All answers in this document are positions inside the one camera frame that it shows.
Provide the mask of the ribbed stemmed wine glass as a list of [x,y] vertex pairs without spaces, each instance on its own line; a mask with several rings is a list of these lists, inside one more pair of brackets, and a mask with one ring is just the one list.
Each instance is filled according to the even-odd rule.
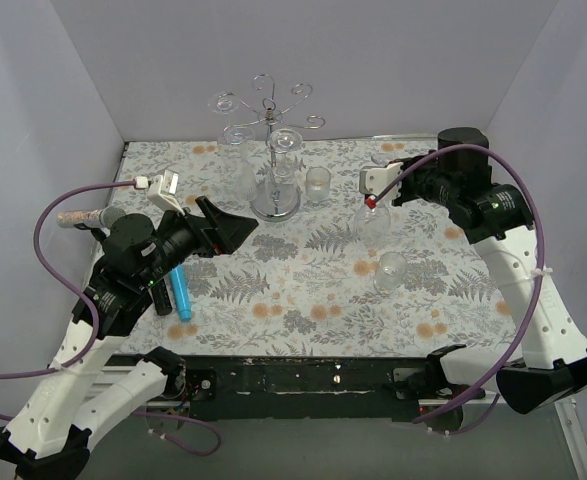
[[252,202],[257,198],[257,180],[248,161],[248,153],[255,139],[254,132],[249,126],[233,125],[226,128],[224,137],[227,144],[234,147],[239,154],[236,175],[237,197],[242,202]]

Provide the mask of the clear wine glass back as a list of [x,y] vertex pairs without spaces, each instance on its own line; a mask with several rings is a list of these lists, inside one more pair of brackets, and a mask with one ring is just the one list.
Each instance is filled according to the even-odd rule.
[[[371,156],[372,165],[386,166],[388,159],[381,154]],[[364,204],[360,206],[354,216],[353,231],[357,243],[364,249],[374,250],[383,246],[390,228],[390,213],[386,206],[379,203],[372,210]]]

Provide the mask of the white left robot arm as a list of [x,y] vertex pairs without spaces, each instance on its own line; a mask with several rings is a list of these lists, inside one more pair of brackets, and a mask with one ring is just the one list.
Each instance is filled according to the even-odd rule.
[[158,225],[143,214],[127,214],[101,239],[103,255],[49,372],[21,411],[0,427],[0,460],[15,465],[18,478],[77,478],[91,450],[128,415],[156,397],[173,400],[184,392],[185,361],[156,347],[122,380],[86,398],[151,306],[151,287],[191,255],[234,253],[258,226],[257,220],[226,213],[206,197],[196,204],[199,215],[168,210]]

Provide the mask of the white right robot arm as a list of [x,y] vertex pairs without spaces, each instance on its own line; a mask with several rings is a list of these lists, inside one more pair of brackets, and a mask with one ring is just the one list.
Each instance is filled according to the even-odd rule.
[[461,347],[430,355],[427,389],[448,397],[443,414],[481,388],[501,395],[527,414],[587,387],[587,338],[568,312],[546,264],[541,218],[514,168],[472,127],[449,128],[425,155],[398,159],[398,172],[378,199],[395,206],[420,199],[444,207],[449,219],[486,264],[506,302],[516,334],[496,359],[474,360]]

